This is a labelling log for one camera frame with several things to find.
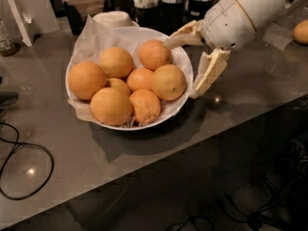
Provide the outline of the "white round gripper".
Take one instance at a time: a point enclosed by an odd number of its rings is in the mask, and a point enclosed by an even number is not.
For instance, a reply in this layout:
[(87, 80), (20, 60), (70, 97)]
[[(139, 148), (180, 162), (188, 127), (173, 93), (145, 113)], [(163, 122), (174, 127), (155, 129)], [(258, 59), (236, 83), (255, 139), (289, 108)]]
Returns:
[(253, 22), (236, 0), (219, 0), (201, 21), (193, 20), (172, 33), (164, 41), (164, 47), (202, 46), (204, 38), (210, 48), (218, 48), (211, 54), (201, 54), (190, 90), (190, 98), (195, 99), (202, 96), (222, 74), (228, 65), (230, 51), (243, 47), (253, 40), (255, 34)]

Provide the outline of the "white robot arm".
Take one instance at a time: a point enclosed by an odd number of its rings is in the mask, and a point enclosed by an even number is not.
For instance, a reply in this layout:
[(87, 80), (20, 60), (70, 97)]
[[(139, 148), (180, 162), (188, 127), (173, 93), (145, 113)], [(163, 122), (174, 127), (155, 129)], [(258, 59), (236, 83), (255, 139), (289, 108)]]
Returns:
[(219, 0), (204, 17), (171, 34), (164, 46), (208, 45), (202, 53), (190, 97), (203, 95), (227, 67), (232, 53), (251, 42), (257, 30), (285, 7), (286, 0)]

